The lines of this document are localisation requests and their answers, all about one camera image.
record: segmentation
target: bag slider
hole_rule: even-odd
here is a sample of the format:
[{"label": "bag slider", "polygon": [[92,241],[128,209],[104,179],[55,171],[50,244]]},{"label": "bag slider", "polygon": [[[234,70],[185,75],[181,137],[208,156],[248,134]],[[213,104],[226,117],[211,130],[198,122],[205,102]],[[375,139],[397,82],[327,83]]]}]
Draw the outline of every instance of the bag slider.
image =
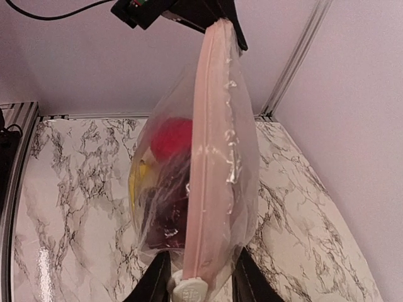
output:
[{"label": "bag slider", "polygon": [[200,278],[182,280],[182,270],[172,276],[175,287],[172,291],[172,302],[204,302],[208,284]]}]

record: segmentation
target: white wall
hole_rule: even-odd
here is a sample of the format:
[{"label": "white wall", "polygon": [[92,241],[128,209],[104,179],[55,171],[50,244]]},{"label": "white wall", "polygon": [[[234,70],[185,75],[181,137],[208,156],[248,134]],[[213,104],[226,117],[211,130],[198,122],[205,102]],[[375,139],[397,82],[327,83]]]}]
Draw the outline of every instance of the white wall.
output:
[{"label": "white wall", "polygon": [[[93,0],[14,0],[29,12],[53,16]],[[296,44],[316,0],[237,0],[250,50],[244,75],[259,112]],[[62,21],[30,20],[0,1],[0,102],[39,100],[44,114],[150,112],[184,64],[196,58],[202,34],[161,18],[147,31],[130,29],[112,3]],[[13,52],[6,51],[8,45]]]},{"label": "white wall", "polygon": [[275,116],[403,301],[403,1],[335,0]]}]

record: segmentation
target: red object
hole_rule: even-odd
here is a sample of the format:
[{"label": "red object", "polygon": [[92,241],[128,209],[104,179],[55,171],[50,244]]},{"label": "red object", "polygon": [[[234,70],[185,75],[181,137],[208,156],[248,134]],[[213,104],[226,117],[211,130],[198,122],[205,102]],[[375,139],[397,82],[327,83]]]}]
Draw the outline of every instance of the red object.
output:
[{"label": "red object", "polygon": [[169,118],[151,140],[150,149],[158,162],[189,151],[192,121],[187,118]]}]

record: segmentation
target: clear plastic bag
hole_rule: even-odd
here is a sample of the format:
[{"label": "clear plastic bag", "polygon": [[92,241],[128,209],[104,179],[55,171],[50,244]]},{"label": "clear plastic bag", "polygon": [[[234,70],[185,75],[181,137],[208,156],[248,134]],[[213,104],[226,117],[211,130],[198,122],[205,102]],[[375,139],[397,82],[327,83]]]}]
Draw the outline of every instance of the clear plastic bag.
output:
[{"label": "clear plastic bag", "polygon": [[256,228],[259,152],[239,54],[229,21],[208,28],[197,70],[158,104],[133,158],[138,248],[180,256],[180,301],[189,280],[210,301]]}]

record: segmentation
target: marble backdrop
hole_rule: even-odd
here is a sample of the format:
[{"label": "marble backdrop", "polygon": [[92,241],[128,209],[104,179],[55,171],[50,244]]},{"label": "marble backdrop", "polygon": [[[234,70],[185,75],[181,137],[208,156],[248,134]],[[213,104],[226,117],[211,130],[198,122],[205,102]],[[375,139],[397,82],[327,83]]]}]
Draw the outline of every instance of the marble backdrop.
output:
[{"label": "marble backdrop", "polygon": [[[14,236],[13,301],[121,302],[145,265],[133,246],[130,159],[142,120],[40,123]],[[285,301],[382,301],[339,211],[278,123],[257,123],[259,221],[249,245]],[[228,282],[216,302],[231,302]]]}]

